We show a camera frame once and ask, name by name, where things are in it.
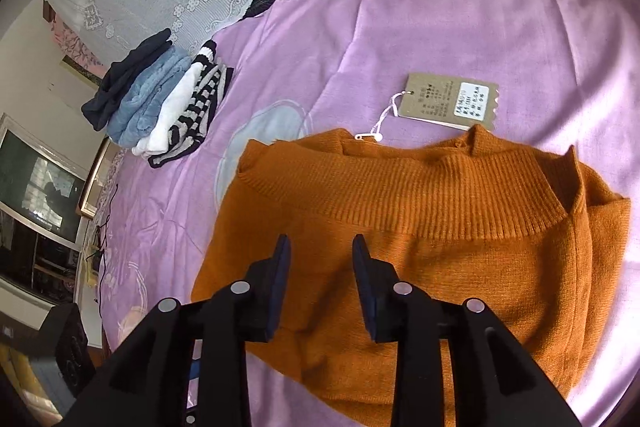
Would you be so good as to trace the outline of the brown paper clothing tag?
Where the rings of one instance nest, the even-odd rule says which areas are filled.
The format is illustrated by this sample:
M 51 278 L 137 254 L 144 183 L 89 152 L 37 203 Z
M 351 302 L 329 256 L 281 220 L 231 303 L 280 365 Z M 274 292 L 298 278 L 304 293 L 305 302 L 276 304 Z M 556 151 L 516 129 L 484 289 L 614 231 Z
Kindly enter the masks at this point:
M 405 89 L 394 93 L 369 132 L 357 140 L 383 140 L 382 126 L 388 116 L 405 118 L 456 130 L 479 124 L 495 129 L 499 103 L 497 83 L 425 72 L 410 72 Z

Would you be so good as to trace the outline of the folded light blue fleece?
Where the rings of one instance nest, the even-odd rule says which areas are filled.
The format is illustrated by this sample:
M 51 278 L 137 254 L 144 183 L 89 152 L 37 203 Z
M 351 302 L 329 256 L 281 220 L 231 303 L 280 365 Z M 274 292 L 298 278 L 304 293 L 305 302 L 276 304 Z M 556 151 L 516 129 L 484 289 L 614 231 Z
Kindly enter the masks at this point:
M 186 50 L 171 46 L 137 75 L 108 122 L 108 137 L 122 148 L 133 148 L 140 139 L 149 135 L 168 94 L 191 64 L 192 58 Z

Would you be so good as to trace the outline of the gold picture frame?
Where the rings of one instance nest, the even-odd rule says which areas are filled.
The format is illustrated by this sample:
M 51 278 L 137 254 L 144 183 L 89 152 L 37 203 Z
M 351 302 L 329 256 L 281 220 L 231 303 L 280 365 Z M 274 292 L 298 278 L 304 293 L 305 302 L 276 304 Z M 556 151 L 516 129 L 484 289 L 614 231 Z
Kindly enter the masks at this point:
M 120 147 L 106 136 L 94 156 L 84 188 L 81 191 L 77 213 L 80 217 L 92 220 L 99 207 L 99 200 L 106 187 L 108 173 L 115 166 Z

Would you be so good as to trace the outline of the purple bed sheet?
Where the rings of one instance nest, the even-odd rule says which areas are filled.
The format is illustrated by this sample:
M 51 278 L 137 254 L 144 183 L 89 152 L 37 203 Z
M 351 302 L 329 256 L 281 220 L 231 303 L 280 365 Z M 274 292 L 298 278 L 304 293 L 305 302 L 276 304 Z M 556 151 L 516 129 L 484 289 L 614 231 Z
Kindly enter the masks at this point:
M 99 285 L 111 348 L 160 300 L 195 301 L 248 143 L 336 129 L 355 138 L 371 130 L 410 72 L 470 78 L 499 87 L 495 129 L 474 127 L 546 153 L 574 150 L 631 202 L 608 321 L 565 395 L 586 426 L 610 416 L 639 368 L 639 0 L 283 0 L 215 42 L 233 77 L 203 145 L 160 169 L 134 155 L 119 167 Z M 359 141 L 416 150 L 469 130 L 388 116 L 380 143 Z M 360 424 L 250 346 L 255 425 Z

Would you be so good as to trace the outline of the folded navy garment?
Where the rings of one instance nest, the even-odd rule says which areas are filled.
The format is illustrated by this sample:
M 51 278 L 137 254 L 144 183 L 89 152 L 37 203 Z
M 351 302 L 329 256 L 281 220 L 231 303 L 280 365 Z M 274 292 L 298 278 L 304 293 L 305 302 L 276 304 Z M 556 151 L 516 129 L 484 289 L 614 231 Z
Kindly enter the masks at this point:
M 119 108 L 119 104 L 134 80 L 163 53 L 172 41 L 171 30 L 164 30 L 146 38 L 120 62 L 114 62 L 101 81 L 94 97 L 81 106 L 81 113 L 94 131 L 102 130 Z

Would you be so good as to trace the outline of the orange knit cardigan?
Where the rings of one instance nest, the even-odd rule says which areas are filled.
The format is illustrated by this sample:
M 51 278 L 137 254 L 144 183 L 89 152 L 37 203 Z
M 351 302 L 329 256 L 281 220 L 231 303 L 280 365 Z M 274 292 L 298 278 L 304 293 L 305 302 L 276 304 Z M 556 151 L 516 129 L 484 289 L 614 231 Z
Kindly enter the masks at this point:
M 352 240 L 448 303 L 477 297 L 562 395 L 582 378 L 610 314 L 631 202 L 580 162 L 474 127 L 416 150 L 336 129 L 245 147 L 191 297 L 205 300 L 292 248 L 280 326 L 250 351 L 332 409 L 390 422 L 396 350 L 363 324 Z

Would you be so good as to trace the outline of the framed window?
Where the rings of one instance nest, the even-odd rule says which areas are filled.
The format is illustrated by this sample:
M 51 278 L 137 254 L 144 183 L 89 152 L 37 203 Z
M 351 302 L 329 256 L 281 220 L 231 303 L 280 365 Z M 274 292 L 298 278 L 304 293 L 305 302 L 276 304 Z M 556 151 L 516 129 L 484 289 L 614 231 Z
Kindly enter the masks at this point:
M 43 303 L 76 299 L 87 171 L 1 116 L 1 280 Z

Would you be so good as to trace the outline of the pink floral pillow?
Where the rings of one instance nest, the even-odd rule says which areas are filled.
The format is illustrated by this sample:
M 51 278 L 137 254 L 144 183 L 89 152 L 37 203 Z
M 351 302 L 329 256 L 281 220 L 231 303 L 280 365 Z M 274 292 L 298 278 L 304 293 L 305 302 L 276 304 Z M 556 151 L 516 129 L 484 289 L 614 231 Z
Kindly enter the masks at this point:
M 68 56 L 75 64 L 90 72 L 90 74 L 100 79 L 104 77 L 106 67 L 88 49 L 88 46 L 80 40 L 76 32 L 63 22 L 58 14 L 55 14 L 52 18 L 51 29 L 55 43 L 65 56 Z

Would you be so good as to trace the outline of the folded black white striped garment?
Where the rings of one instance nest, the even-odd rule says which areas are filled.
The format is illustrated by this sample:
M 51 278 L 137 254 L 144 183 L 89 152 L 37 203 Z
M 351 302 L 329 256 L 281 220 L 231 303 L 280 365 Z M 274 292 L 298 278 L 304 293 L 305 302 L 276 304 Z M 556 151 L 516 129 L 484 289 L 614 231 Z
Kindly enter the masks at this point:
M 194 153 L 204 143 L 218 105 L 227 94 L 233 68 L 219 61 L 217 43 L 207 40 L 193 62 L 200 57 L 204 60 L 201 78 L 195 85 L 189 105 L 169 129 L 168 151 L 143 155 L 151 168 L 160 169 L 171 161 Z

